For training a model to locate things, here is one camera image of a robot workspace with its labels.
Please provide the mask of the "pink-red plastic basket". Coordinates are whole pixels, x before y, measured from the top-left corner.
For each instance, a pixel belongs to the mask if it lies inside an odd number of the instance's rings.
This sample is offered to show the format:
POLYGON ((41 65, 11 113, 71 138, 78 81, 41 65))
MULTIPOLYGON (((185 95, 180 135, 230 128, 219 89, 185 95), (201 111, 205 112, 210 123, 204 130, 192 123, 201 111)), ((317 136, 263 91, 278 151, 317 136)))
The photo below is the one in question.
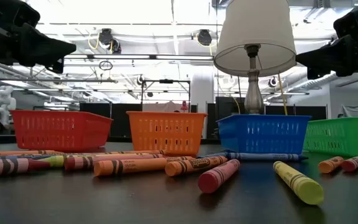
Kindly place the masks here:
POLYGON ((80 111, 11 111, 17 146, 85 152, 105 145, 113 120, 80 111))

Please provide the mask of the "orange plastic basket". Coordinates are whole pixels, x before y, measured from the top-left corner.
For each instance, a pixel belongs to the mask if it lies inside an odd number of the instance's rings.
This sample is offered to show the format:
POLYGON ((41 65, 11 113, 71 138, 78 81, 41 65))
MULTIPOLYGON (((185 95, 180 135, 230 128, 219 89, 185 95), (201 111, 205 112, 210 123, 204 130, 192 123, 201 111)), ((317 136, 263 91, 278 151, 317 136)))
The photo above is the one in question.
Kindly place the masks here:
POLYGON ((128 111, 136 151, 163 151, 172 156, 198 153, 206 113, 128 111))

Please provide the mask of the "grey cloth cover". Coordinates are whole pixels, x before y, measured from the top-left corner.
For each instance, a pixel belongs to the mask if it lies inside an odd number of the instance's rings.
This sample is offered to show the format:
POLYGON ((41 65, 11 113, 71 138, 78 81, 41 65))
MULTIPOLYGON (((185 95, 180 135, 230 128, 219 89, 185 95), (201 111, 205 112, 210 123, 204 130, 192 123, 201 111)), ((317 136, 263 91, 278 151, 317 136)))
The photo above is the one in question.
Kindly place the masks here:
POLYGON ((340 113, 343 115, 343 117, 358 117, 358 105, 357 106, 342 105, 340 113))

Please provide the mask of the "white robot figure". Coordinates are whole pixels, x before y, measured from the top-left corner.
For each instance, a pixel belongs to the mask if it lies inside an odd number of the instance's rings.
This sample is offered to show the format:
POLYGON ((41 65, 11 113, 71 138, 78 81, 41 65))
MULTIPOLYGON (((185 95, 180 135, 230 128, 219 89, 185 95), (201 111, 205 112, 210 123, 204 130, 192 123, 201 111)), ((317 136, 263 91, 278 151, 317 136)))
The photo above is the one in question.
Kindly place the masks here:
POLYGON ((0 86, 0 122, 4 126, 9 124, 10 110, 16 109, 16 99, 12 97, 13 91, 12 86, 0 86))

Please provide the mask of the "green plastic basket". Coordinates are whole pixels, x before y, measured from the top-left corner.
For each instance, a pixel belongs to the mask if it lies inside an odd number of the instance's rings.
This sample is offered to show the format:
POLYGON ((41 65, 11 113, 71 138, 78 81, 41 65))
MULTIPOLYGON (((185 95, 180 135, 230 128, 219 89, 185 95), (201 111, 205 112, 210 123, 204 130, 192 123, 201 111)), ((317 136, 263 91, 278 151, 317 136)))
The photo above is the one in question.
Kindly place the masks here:
POLYGON ((358 156, 358 117, 310 121, 303 149, 335 156, 358 156))

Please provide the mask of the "white shade table lamp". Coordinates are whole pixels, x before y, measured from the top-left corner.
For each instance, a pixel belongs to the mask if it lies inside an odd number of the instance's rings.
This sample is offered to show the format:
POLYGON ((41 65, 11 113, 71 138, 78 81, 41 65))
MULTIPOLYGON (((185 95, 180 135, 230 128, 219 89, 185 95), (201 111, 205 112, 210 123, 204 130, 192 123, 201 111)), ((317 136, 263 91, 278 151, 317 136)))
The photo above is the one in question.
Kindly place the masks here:
POLYGON ((259 78, 296 65, 288 0, 231 0, 221 30, 214 66, 228 75, 247 77, 244 106, 262 114, 259 78))

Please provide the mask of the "blue plastic basket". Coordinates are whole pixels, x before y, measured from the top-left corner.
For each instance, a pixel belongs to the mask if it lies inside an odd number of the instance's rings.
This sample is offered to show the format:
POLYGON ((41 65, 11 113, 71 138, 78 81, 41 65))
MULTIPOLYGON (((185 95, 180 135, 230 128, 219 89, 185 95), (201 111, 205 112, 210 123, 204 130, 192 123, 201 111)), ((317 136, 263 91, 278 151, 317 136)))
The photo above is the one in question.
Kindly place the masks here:
POLYGON ((310 116, 237 114, 217 121, 223 148, 242 153, 301 154, 310 116))

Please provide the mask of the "long ceiling light bar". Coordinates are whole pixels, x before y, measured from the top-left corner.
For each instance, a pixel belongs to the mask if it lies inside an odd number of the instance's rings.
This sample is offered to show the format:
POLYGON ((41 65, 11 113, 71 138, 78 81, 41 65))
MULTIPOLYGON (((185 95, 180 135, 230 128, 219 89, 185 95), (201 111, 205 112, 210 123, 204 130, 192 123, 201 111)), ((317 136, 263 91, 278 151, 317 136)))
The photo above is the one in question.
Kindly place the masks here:
POLYGON ((132 54, 70 54, 65 59, 114 59, 114 60, 213 60, 213 56, 205 55, 132 55, 132 54))

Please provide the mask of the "white round column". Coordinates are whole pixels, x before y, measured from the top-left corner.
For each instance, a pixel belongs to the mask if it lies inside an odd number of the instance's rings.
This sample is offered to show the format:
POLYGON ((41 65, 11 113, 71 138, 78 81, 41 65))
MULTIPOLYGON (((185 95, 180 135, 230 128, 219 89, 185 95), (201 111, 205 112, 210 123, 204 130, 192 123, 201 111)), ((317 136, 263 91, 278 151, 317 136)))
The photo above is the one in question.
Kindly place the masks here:
POLYGON ((191 79, 191 104, 199 113, 207 112, 207 104, 214 102, 214 73, 212 67, 196 67, 191 79))

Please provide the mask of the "black metal rig frame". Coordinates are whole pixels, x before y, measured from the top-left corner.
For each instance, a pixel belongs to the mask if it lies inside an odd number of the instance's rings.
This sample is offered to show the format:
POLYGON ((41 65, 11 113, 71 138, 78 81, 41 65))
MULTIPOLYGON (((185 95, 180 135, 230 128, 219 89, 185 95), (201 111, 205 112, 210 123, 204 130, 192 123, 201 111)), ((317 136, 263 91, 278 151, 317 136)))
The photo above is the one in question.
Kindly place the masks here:
POLYGON ((173 83, 179 83, 180 86, 187 91, 188 93, 188 112, 191 112, 191 81, 189 80, 171 80, 171 79, 160 79, 160 80, 141 80, 141 99, 140 99, 140 105, 143 109, 143 102, 144 102, 144 93, 147 90, 147 88, 144 87, 144 85, 150 82, 151 84, 148 87, 151 87, 155 82, 162 83, 162 84, 173 84, 173 83), (186 89, 182 84, 187 83, 188 89, 186 89))

